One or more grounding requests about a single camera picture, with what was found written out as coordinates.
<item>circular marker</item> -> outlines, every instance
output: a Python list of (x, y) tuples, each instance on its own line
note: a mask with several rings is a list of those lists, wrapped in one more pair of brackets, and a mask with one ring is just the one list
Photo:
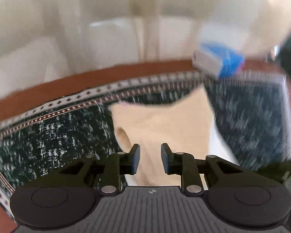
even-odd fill
[(116, 187), (115, 186), (104, 186), (101, 190), (105, 194), (111, 194), (111, 193), (114, 193), (116, 191)]
[(199, 193), (202, 190), (202, 188), (197, 185), (191, 185), (191, 186), (188, 186), (186, 190), (190, 193)]

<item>gray ribbed plate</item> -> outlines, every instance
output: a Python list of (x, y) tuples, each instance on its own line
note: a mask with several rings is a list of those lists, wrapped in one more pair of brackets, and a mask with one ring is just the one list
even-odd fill
[[(126, 187), (115, 197), (101, 199), (84, 220), (59, 230), (32, 230), (20, 226), (15, 233), (245, 233), (215, 217), (203, 199), (185, 197), (178, 187)], [(283, 227), (254, 233), (288, 233)]]

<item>tan cloth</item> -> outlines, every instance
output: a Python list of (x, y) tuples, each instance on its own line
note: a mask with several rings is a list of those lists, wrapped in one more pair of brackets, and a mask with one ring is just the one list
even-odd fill
[(180, 185), (177, 175), (166, 175), (160, 148), (168, 143), (173, 152), (187, 152), (195, 158), (208, 153), (213, 118), (203, 86), (169, 105), (134, 105), (116, 103), (110, 106), (114, 131), (123, 151), (140, 144), (140, 162), (133, 176), (137, 185)]

